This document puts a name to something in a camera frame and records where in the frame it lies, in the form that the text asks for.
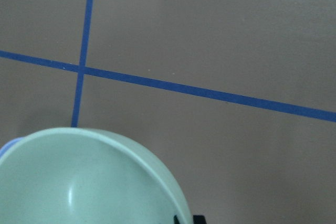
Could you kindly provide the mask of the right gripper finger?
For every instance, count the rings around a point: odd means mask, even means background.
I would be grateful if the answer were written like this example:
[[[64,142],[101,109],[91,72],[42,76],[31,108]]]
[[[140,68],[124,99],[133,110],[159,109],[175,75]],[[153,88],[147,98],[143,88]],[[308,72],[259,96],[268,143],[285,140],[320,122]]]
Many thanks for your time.
[[[206,224],[205,216],[203,215],[194,215],[193,224]]]

